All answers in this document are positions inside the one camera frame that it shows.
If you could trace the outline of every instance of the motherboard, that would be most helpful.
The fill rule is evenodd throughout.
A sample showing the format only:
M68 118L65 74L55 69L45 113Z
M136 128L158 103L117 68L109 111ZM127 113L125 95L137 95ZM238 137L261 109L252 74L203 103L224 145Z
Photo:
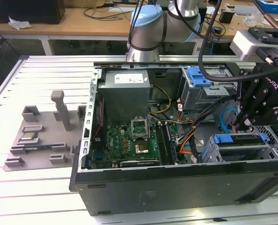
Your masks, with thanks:
M166 131L162 134L161 127L168 128L169 134ZM168 149L168 152L175 153L173 143L178 136L176 124L108 125L106 148L94 152L93 162L97 169L165 165L162 158L167 154L163 151Z

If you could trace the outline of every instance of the ram slot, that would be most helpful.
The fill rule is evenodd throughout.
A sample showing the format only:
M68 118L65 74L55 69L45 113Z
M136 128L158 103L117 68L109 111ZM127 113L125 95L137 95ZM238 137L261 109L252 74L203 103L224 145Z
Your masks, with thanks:
M156 126L156 134L158 138L158 145L160 150L160 156L163 165L172 165L173 159L169 147L169 140L167 137L166 128L164 126Z

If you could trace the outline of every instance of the wooden table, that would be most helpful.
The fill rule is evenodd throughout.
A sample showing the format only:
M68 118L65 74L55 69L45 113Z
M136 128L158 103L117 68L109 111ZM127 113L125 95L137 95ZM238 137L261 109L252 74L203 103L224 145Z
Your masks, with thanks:
M250 5L250 1L235 1L223 0L221 7L229 5ZM108 16L117 14L117 12L96 12L94 16ZM125 16L130 19L131 13L126 13ZM120 15L121 20L117 21L99 21L86 17L83 14L82 8L67 8L65 16L60 24L32 24L31 28L16 30L8 24L0 24L0 34L4 38L13 39L39 39L42 42L46 55L53 55L50 40L65 39L65 40L127 40L130 28L130 21L123 15ZM246 29L243 22L243 16L234 16L230 24L224 24L226 33L224 39L232 39L237 30ZM202 33L205 34L207 25L204 25Z

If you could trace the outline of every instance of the computer case side panel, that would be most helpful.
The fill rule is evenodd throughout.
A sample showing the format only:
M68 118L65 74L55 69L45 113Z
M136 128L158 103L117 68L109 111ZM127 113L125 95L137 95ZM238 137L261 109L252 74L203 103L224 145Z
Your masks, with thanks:
M278 191L278 161L77 173L91 216L258 203Z

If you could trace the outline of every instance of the yellow wire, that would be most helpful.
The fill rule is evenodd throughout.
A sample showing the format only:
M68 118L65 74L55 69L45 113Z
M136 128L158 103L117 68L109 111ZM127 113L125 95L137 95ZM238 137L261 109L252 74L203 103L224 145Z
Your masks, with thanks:
M168 97L169 99L169 104L167 106L166 109L163 109L163 110L160 110L160 111L153 111L153 112L149 112L149 114L158 114L158 113L164 113L166 112L167 110L169 110L169 108L171 107L171 99L169 97L169 95L167 94L166 91L164 91L164 89L162 89L161 87L159 87L158 85L154 85L155 87L159 88L161 91L163 91L163 93Z

